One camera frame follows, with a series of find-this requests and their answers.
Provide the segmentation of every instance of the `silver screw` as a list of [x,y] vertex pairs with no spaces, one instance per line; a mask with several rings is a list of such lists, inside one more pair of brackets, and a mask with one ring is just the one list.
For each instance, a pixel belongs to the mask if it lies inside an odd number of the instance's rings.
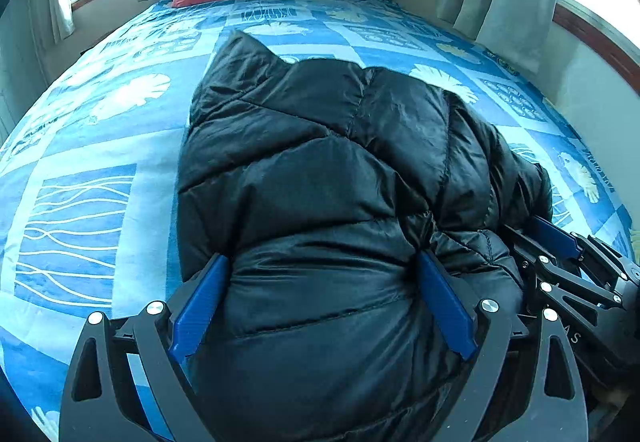
[[487,312],[497,312],[498,304],[493,299],[483,299],[482,300],[482,309]]
[[89,321],[89,324],[97,325],[98,323],[100,323],[100,321],[102,321],[102,312],[92,312],[91,314],[89,314],[87,321]]
[[558,320],[558,313],[551,308],[545,308],[545,310],[542,311],[542,315],[545,317],[546,320],[549,320],[549,321]]
[[164,305],[161,301],[152,301],[146,306],[146,313],[151,314],[151,316],[161,313],[162,310],[164,310]]

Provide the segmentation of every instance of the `patterned bedspread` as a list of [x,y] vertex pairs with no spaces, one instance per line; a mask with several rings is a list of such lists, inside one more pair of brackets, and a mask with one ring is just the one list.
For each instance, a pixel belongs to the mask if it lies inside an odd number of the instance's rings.
[[[174,184],[191,95],[232,29],[283,60],[386,66],[459,94],[554,184],[554,222],[631,253],[631,219],[588,149],[491,52],[391,0],[161,0],[86,53],[0,149],[0,364],[51,437],[84,318],[179,284]],[[140,361],[135,382],[158,433]]]

